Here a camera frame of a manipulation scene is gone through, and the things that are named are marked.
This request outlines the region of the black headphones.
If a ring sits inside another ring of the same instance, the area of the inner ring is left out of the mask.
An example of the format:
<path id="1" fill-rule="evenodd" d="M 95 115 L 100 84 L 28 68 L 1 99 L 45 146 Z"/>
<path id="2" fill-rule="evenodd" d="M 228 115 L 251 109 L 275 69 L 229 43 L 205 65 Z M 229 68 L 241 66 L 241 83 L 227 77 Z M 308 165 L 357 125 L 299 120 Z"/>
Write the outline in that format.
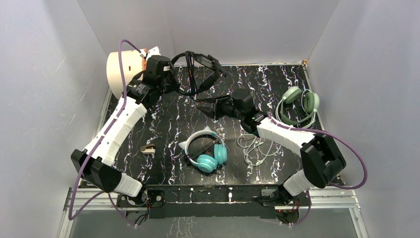
<path id="1" fill-rule="evenodd" d="M 189 90 L 183 91 L 180 86 L 176 92 L 183 96 L 192 98 L 197 94 L 209 90 L 221 77 L 227 76 L 227 72 L 219 60 L 211 55 L 185 51 L 174 56 L 170 60 L 170 65 L 174 66 L 181 58 L 185 58 Z"/>

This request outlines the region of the teal cat-ear headphones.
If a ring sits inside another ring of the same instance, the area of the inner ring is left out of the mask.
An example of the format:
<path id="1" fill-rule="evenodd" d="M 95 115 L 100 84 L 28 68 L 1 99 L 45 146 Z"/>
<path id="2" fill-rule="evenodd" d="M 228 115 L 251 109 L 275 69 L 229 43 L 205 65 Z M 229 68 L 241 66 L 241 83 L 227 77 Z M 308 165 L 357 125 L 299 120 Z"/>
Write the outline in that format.
<path id="1" fill-rule="evenodd" d="M 211 137 L 212 142 L 192 152 L 189 149 L 190 144 L 202 136 Z M 212 173 L 228 160 L 224 140 L 209 126 L 191 134 L 186 141 L 179 143 L 179 147 L 184 151 L 187 161 L 203 173 Z"/>

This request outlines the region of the green headphones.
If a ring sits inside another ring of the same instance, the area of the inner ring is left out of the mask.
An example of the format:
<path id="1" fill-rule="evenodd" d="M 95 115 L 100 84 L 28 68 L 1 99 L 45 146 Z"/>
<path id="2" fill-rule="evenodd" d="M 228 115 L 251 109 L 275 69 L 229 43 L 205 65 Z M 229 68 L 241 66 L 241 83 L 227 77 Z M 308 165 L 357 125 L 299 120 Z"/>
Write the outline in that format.
<path id="1" fill-rule="evenodd" d="M 293 121 L 286 116 L 286 114 L 283 112 L 283 109 L 286 104 L 291 104 L 298 98 L 300 98 L 301 107 L 306 116 L 301 120 Z M 301 90 L 299 87 L 293 86 L 282 95 L 275 109 L 275 118 L 278 121 L 282 121 L 284 124 L 291 126 L 301 125 L 302 123 L 309 120 L 309 123 L 302 127 L 306 129 L 315 123 L 319 105 L 320 98 L 317 93 L 314 93 L 310 89 Z"/>

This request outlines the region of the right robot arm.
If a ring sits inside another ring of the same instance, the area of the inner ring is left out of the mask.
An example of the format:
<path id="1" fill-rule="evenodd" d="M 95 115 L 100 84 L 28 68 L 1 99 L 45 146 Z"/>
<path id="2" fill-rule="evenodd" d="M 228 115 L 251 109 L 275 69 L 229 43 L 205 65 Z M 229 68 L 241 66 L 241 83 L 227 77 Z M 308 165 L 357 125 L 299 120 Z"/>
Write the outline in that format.
<path id="1" fill-rule="evenodd" d="M 283 124 L 258 110 L 246 89 L 198 101 L 209 104 L 208 107 L 198 107 L 207 117 L 214 120 L 221 117 L 237 119 L 246 132 L 278 143 L 301 158 L 302 169 L 278 186 L 279 200 L 285 205 L 292 205 L 306 190 L 326 187 L 346 167 L 346 161 L 332 136 L 325 131 Z"/>

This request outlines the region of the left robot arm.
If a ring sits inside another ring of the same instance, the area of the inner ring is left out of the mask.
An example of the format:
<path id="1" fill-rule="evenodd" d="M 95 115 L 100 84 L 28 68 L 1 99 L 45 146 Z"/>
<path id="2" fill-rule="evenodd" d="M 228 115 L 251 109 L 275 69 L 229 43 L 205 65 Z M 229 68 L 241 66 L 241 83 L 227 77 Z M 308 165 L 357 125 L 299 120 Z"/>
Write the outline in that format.
<path id="1" fill-rule="evenodd" d="M 126 84 L 108 121 L 83 150 L 75 149 L 71 160 L 81 178 L 102 191 L 129 196 L 135 206 L 148 200 L 145 185 L 139 180 L 112 167 L 116 153 L 133 129 L 163 93 L 177 86 L 174 65 L 170 58 L 153 55 L 147 59 L 146 69 Z"/>

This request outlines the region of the small tan white clip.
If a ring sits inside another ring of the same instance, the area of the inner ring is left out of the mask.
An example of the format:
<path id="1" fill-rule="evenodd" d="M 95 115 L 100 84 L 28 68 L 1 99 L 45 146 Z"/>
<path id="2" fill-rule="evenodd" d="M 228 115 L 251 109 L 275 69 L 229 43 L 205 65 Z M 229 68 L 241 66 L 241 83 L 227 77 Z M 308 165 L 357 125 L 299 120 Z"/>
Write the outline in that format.
<path id="1" fill-rule="evenodd" d="M 143 145 L 140 147 L 140 151 L 144 155 L 151 155 L 156 152 L 156 146 L 154 144 Z"/>

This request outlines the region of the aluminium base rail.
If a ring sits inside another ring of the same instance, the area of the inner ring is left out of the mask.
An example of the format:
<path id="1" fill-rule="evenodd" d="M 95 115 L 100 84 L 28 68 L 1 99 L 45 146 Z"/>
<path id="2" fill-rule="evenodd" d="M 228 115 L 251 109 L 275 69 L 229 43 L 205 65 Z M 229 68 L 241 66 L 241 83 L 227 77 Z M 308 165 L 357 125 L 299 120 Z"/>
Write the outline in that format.
<path id="1" fill-rule="evenodd" d="M 75 219 L 63 217 L 60 238 L 366 238 L 358 199 L 333 187 L 301 194 L 295 204 L 254 202 L 271 185 L 153 185 L 150 217 L 123 196 L 81 188 Z"/>

